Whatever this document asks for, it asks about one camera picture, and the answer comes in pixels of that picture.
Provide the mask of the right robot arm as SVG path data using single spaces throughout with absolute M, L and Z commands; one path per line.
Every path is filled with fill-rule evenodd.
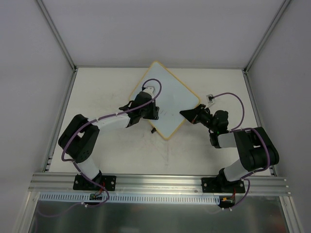
M 208 185 L 228 192 L 240 179 L 279 163 L 279 153 L 262 127 L 229 131 L 228 112 L 218 110 L 211 114 L 204 104 L 180 111 L 180 114 L 191 124 L 201 123 L 207 127 L 213 147 L 236 148 L 238 151 L 238 160 L 221 169 Z

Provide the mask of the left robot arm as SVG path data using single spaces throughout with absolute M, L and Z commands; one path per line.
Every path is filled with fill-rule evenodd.
M 78 114 L 60 136 L 58 145 L 63 149 L 61 160 L 72 162 L 90 189 L 97 189 L 102 183 L 102 173 L 91 158 L 100 132 L 129 128 L 142 118 L 157 120 L 159 108 L 153 91 L 150 86 L 144 88 L 115 114 L 94 120 Z

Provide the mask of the yellow framed whiteboard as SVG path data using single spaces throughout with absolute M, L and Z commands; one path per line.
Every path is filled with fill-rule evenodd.
M 162 86 L 161 92 L 155 100 L 156 106 L 159 107 L 158 120 L 149 122 L 163 139 L 169 140 L 186 121 L 180 111 L 197 107 L 201 100 L 197 94 L 158 61 L 154 61 L 147 69 L 130 94 L 129 100 L 133 100 L 143 86 L 154 87 L 154 94 L 157 94 L 158 82 L 161 82 Z

